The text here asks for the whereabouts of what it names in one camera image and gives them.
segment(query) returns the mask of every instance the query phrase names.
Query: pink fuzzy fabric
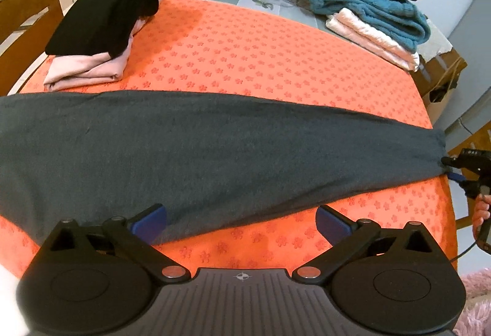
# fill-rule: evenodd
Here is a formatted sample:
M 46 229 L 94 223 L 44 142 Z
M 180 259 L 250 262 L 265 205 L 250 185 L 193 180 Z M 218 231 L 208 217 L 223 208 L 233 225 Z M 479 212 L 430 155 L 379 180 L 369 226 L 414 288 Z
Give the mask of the pink fuzzy fabric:
M 454 332 L 457 336 L 491 336 L 491 269 L 462 277 L 467 303 Z

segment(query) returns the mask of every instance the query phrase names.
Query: orange tablecloth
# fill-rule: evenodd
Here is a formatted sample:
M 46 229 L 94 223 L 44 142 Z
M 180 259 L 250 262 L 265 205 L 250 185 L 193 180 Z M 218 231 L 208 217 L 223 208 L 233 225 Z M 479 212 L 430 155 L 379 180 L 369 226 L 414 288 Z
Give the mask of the orange tablecloth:
M 23 93 L 43 91 L 49 65 L 48 59 Z M 73 91 L 122 89 L 256 96 L 342 107 L 431 127 L 416 86 L 403 70 L 323 31 L 207 0 L 164 0 L 135 36 L 122 80 Z M 354 196 L 332 206 L 354 220 L 367 217 L 383 227 L 421 221 L 449 257 L 457 254 L 446 177 Z M 314 214 L 315 209 L 306 210 L 156 248 L 192 272 L 197 267 L 291 271 L 330 247 L 315 228 Z M 0 240 L 0 264 L 20 276 L 38 246 L 3 218 Z

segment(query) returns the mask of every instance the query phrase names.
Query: silver round button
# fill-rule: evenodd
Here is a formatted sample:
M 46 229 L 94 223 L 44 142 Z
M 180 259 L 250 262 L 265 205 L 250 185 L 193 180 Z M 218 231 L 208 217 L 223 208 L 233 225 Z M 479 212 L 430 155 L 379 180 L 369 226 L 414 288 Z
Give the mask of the silver round button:
M 169 265 L 162 270 L 162 275 L 166 278 L 180 278 L 186 274 L 186 270 L 180 265 Z
M 321 274 L 321 270 L 316 267 L 301 267 L 296 272 L 305 279 L 313 279 L 318 277 Z

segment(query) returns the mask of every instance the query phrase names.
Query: ribbed gray plate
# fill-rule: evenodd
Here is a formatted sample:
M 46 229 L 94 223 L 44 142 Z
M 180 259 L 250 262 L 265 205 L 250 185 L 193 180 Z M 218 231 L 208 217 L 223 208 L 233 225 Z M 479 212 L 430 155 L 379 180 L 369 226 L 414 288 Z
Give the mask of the ribbed gray plate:
M 284 270 L 202 269 L 189 283 L 165 286 L 135 322 L 110 336 L 371 336 L 318 286 Z M 451 336 L 446 331 L 439 336 Z

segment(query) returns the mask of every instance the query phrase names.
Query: blue folded garment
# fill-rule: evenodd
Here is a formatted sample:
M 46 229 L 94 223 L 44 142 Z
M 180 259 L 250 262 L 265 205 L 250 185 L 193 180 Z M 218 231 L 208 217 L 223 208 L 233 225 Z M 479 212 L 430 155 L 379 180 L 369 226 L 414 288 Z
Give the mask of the blue folded garment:
M 409 2 L 390 0 L 309 0 L 317 14 L 335 14 L 350 9 L 362 21 L 382 31 L 411 53 L 430 38 L 426 17 Z

